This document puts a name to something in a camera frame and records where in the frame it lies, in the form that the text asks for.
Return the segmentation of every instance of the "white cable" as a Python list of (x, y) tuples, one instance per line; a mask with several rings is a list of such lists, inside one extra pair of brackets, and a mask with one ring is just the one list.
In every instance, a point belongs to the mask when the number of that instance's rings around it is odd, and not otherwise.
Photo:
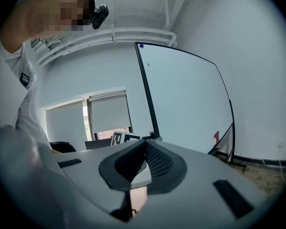
[(282, 177), (284, 184), (285, 184), (285, 187), (286, 187), (286, 182), (285, 182), (284, 177), (283, 177), (283, 170), (282, 170), (282, 166), (281, 166), (281, 161), (279, 160), (278, 162), (279, 162), (280, 167), (281, 167), (281, 177)]

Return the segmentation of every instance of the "whiteboard frame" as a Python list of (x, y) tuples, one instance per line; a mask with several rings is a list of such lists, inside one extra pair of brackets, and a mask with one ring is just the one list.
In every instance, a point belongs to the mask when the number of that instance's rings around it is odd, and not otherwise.
[[(190, 54), (192, 56), (195, 56), (195, 57), (201, 58), (203, 60), (206, 60), (206, 61), (212, 63), (213, 65), (215, 65), (215, 67), (216, 67), (216, 69), (217, 69), (217, 71), (218, 71), (218, 73), (220, 75), (220, 78), (223, 81), (224, 86), (225, 86), (225, 82), (224, 82), (224, 80), (223, 80), (223, 78), (222, 78), (222, 76), (221, 76), (221, 74), (220, 74), (220, 72), (218, 70), (217, 65), (215, 63), (213, 63), (213, 62), (203, 58), (203, 57), (200, 57), (200, 56), (198, 56), (196, 54), (193, 54), (193, 53), (181, 50), (181, 49), (172, 48), (172, 47), (168, 47), (168, 46), (164, 46), (164, 45), (160, 45), (160, 44), (147, 43), (147, 42), (135, 42), (134, 46), (135, 46), (135, 50), (137, 52), (137, 57), (138, 57), (138, 61), (139, 61), (139, 66), (140, 66), (141, 75), (142, 75), (143, 84), (144, 84), (145, 93), (146, 93), (146, 98), (147, 98), (147, 103), (148, 103), (149, 111), (150, 111), (150, 114), (151, 114), (151, 119), (152, 119), (152, 124), (153, 124), (153, 131), (155, 133), (155, 137), (160, 137), (160, 132), (159, 132), (159, 127), (158, 127), (158, 123), (157, 123), (157, 118), (156, 118), (156, 114), (155, 114), (154, 107), (153, 107), (152, 95), (151, 95), (151, 92), (150, 92), (150, 88), (148, 86), (148, 80), (147, 80), (147, 77), (146, 77), (145, 68), (144, 68), (143, 60), (142, 60), (141, 53), (140, 53), (140, 44), (169, 48), (169, 49), (181, 51), (181, 52), (184, 52), (184, 53), (188, 53), (188, 54)], [(233, 144), (232, 144), (232, 150), (228, 154), (228, 158), (229, 158), (231, 155), (234, 156), (234, 150), (235, 150), (235, 123), (234, 123), (234, 113), (233, 113), (232, 103), (231, 103), (231, 100), (230, 100), (230, 97), (229, 97), (229, 94), (228, 94), (226, 86), (225, 86), (225, 91), (227, 93), (227, 96), (228, 96), (228, 99), (229, 99), (229, 102), (230, 102), (231, 114), (232, 114), (232, 123), (231, 123), (230, 127), (227, 129), (226, 133), (220, 138), (219, 142), (208, 152), (208, 154), (214, 155), (216, 153), (216, 151), (217, 151), (216, 147), (225, 138), (226, 134), (232, 128)]]

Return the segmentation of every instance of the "red object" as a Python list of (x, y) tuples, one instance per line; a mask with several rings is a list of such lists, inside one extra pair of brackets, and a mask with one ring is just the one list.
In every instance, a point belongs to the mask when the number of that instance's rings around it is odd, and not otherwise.
[(216, 139), (216, 144), (218, 144), (219, 143), (219, 131), (215, 133), (214, 138)]

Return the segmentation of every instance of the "black baseboard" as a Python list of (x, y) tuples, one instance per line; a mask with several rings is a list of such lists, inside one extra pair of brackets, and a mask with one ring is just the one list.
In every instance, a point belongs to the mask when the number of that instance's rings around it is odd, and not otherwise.
[[(223, 153), (220, 151), (216, 152), (217, 155), (228, 157), (227, 153)], [(245, 161), (245, 162), (250, 162), (250, 163), (255, 163), (255, 164), (261, 164), (261, 165), (267, 165), (267, 166), (285, 166), (286, 167), (286, 160), (272, 160), (272, 159), (256, 159), (256, 158), (246, 158), (246, 157), (241, 157), (234, 155), (234, 159), (240, 160), (240, 161)]]

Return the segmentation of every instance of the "white shirt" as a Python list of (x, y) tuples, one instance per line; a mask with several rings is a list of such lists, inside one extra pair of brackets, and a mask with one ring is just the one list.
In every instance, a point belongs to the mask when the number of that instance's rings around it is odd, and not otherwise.
[[(30, 80), (25, 88), (19, 79), (22, 63), (28, 64), (30, 69)], [(36, 90), (37, 76), (24, 52), (23, 44), (14, 53), (9, 53), (0, 41), (0, 126), (9, 125), (21, 129), (36, 142), (51, 148), (37, 117)]]

